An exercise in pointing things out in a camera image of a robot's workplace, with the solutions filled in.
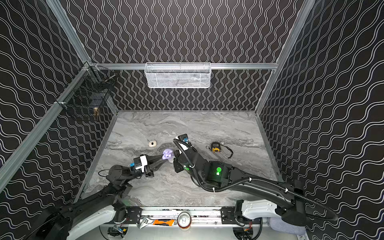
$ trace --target purple plush toy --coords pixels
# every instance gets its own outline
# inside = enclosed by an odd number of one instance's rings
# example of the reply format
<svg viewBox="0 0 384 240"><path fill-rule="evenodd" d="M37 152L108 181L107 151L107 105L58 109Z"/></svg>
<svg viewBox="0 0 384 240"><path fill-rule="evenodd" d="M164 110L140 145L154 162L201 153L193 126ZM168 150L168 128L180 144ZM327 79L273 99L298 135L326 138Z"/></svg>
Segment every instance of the purple plush toy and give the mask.
<svg viewBox="0 0 384 240"><path fill-rule="evenodd" d="M173 157L175 155L173 154L173 150L172 149L166 149L163 151L163 159L166 160L168 159L169 162L173 162Z"/></svg>

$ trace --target black patterned wall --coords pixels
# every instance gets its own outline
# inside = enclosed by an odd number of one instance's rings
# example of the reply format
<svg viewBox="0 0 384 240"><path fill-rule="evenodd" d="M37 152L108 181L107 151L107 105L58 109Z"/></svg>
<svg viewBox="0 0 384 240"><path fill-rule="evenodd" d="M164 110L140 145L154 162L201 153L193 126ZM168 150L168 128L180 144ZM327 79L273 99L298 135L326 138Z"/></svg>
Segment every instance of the black patterned wall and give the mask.
<svg viewBox="0 0 384 240"><path fill-rule="evenodd" d="M82 63L44 0L0 1L0 166ZM20 240L41 211L72 203L112 114L76 122L63 111L0 193L0 239Z"/></svg>
<svg viewBox="0 0 384 240"><path fill-rule="evenodd" d="M254 110L271 70L213 70L209 88L149 88L144 71L117 71L123 110Z"/></svg>
<svg viewBox="0 0 384 240"><path fill-rule="evenodd" d="M63 110L0 193L0 239L22 239L44 208L73 203L112 120L80 122Z"/></svg>
<svg viewBox="0 0 384 240"><path fill-rule="evenodd" d="M0 166L83 65L44 0L0 1Z"/></svg>
<svg viewBox="0 0 384 240"><path fill-rule="evenodd" d="M283 179L339 214L312 240L384 238L383 53L384 1L317 0L261 113Z"/></svg>
<svg viewBox="0 0 384 240"><path fill-rule="evenodd" d="M93 62L276 62L303 0L61 1Z"/></svg>

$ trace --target red wire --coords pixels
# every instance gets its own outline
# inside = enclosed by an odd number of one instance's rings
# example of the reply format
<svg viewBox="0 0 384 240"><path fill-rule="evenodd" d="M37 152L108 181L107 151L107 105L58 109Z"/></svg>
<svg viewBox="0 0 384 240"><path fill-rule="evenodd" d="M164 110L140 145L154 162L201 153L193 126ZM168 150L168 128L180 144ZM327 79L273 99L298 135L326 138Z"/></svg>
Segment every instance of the red wire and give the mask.
<svg viewBox="0 0 384 240"><path fill-rule="evenodd" d="M127 219L126 219L122 224L120 224L120 227L119 227L119 228L121 228L121 226L122 226L124 223L126 223L126 222L128 221L128 219L129 219L129 217L127 217Z"/></svg>
<svg viewBox="0 0 384 240"><path fill-rule="evenodd" d="M249 228L245 229L244 231L248 231L248 230L250 230L251 227L252 227L252 221L249 222Z"/></svg>

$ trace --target wire mesh basket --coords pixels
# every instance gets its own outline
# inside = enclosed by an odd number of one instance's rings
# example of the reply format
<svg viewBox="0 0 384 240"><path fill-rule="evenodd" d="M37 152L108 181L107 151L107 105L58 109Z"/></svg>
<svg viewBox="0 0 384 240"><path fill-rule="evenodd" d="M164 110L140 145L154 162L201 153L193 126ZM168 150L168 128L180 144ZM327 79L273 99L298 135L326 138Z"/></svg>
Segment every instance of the wire mesh basket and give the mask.
<svg viewBox="0 0 384 240"><path fill-rule="evenodd" d="M90 67L64 102L59 103L77 121L99 120L115 83L115 72L104 67Z"/></svg>
<svg viewBox="0 0 384 240"><path fill-rule="evenodd" d="M148 62L144 74L150 88L209 88L211 63Z"/></svg>

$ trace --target marble floor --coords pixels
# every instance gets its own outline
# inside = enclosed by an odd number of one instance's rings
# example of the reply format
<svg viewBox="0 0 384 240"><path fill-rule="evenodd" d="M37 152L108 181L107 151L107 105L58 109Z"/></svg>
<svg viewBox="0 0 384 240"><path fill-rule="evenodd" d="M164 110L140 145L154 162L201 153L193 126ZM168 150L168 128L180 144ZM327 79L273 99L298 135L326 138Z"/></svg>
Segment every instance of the marble floor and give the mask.
<svg viewBox="0 0 384 240"><path fill-rule="evenodd" d="M166 148L176 150L172 140L188 134L193 146L207 160L223 161L249 173L276 180L271 162L253 112L119 112L116 124L82 198L103 188L108 181L98 176L101 169L115 164L127 166L140 154L159 155ZM157 147L148 142L156 140ZM212 153L206 149L218 141L230 152ZM198 188L185 171L175 173L167 162L153 178L133 180L127 205L138 206L234 206L235 201L256 200L255 196L237 191L209 193Z"/></svg>

